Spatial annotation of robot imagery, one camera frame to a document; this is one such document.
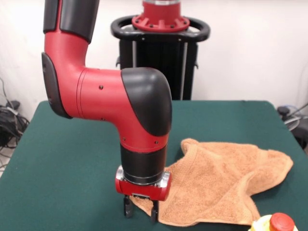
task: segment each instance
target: red bottle cap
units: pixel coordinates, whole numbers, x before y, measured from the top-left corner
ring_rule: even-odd
[[[293,231],[295,223],[285,213],[275,213],[270,218],[270,231]]]

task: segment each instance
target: orange towel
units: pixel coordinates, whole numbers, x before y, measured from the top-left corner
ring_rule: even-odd
[[[171,190],[159,204],[159,222],[173,226],[251,225],[260,214],[250,196],[280,184],[293,165],[284,153],[250,144],[186,139],[181,147],[185,156],[166,168],[172,173]],[[151,201],[132,201],[151,214]]]

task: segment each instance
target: red robot arm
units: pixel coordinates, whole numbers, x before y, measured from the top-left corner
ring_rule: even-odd
[[[120,136],[123,172],[116,178],[117,191],[151,191],[144,196],[165,200],[171,179],[164,179],[172,112],[168,82],[151,68],[85,66],[98,5],[99,0],[45,0],[42,64],[49,103],[66,118],[113,123]],[[160,189],[163,179],[168,184]]]

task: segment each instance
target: bottle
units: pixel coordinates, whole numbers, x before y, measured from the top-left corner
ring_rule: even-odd
[[[266,215],[252,223],[248,231],[298,231],[294,221],[285,213]]]

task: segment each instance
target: green table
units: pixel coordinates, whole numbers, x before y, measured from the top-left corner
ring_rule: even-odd
[[[285,152],[294,161],[286,180],[253,197],[262,215],[288,213],[307,230],[308,159],[267,102],[174,102],[167,165],[182,157],[180,142],[252,143]],[[103,231],[184,228],[152,224],[138,208],[123,216],[114,180],[120,165],[116,128],[64,119],[47,102],[38,106],[0,179],[1,231]],[[247,226],[198,224],[187,230],[247,231]]]

